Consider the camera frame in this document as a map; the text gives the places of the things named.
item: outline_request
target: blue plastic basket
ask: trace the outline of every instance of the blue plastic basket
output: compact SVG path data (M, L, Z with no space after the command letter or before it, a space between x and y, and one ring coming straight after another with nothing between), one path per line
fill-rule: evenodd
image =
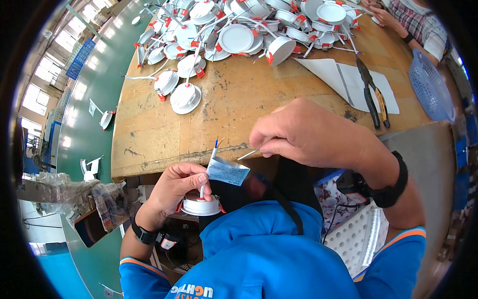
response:
M455 121L450 93L436 67L420 50L413 50L410 82L426 114L434 121Z

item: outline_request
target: window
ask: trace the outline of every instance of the window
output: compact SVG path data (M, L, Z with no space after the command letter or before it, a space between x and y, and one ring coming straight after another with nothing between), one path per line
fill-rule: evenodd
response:
M106 0L93 0L93 3L98 6L99 9L102 9L103 7L111 7L111 4L106 1Z
M30 83L25 92L22 106L38 114L45 115L49 99L49 95L41 91L38 86Z
M87 22L91 21L97 14L96 10L93 8L91 4L85 5L85 7L83 8L83 11L81 12L85 16L85 21Z
M42 125L22 117L22 127L28 130L27 147L38 148L40 135L42 134Z
M77 17L73 17L69 22L68 22L68 26L71 27L71 29L73 29L77 35L80 35L80 33L82 33L82 31L87 27L85 24L83 24L82 21L80 21L79 18Z
M68 52L72 52L73 51L73 46L75 45L76 43L76 38L74 38L70 33L68 33L67 31L65 30L62 30L58 36L55 38L55 41L60 45L62 46L63 48L65 48L65 50L67 50Z
M55 56L51 55L50 53L48 52L45 52L45 56L47 56L51 61L53 61L54 64L56 64L57 66L63 66L65 67L65 64L63 62L61 62L60 60L56 59Z
M55 84L60 75L61 69L50 59L43 57L36 68L35 75L48 83Z

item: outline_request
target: white paper sheet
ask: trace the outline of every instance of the white paper sheet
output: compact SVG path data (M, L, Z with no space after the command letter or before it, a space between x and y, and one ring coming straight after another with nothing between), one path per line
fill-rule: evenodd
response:
M363 81L356 66L349 66L342 63L336 63L334 59L295 59L298 63L306 67L317 77L327 83L336 91L347 103L355 109L370 112L363 94ZM400 114L397 101L387 78L377 72L370 71L373 82L382 92L387 112L389 114ZM370 87L377 112L380 113L379 103L375 96L375 91Z

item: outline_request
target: wall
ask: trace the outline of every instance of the wall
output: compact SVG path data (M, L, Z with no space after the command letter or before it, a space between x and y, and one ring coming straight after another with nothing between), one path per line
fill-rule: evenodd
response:
M32 203L29 201L19 200L21 218L35 218L39 217ZM60 215L52 215L39 219L30 219L28 223L38 225L48 225L62 227ZM65 234L62 228L40 227L40 226L23 226L25 237L30 243L60 243L66 242Z

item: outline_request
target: black watch strap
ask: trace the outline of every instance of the black watch strap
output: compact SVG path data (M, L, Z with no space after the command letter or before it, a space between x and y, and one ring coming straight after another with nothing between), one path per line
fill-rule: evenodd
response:
M408 35L405 37L405 38L402 38L403 41L408 44L409 42L412 41L412 39L414 39L415 37L413 36L413 34L410 33L410 31L408 31Z
M381 190L373 190L369 188L370 194L375 201L375 204L380 208L389 208L393 206L400 195L402 195L403 191L407 187L408 182L408 169L407 165L402 159L402 156L397 152L394 151L392 154L397 158L398 164L400 166L400 171L398 174L398 180L395 186L393 187L386 187Z
M136 234L136 238L146 245L151 245L156 241L159 232L149 232L136 224L136 217L131 220L131 228Z

